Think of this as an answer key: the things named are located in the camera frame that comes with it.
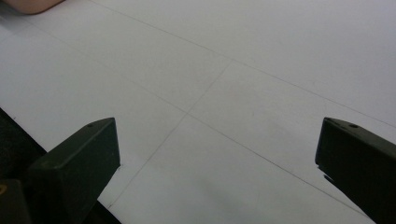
white surface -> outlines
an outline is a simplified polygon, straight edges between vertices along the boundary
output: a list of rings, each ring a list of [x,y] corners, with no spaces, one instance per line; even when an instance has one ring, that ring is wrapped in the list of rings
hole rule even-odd
[[[184,111],[230,62],[90,1],[70,1],[30,22]]]
[[[396,126],[395,1],[93,1]]]
[[[122,223],[373,223],[190,116],[110,210]]]
[[[123,223],[372,223],[314,157],[325,116],[396,143],[395,11],[67,0],[22,16],[0,4],[0,106],[46,150],[115,117],[122,166],[99,200]]]

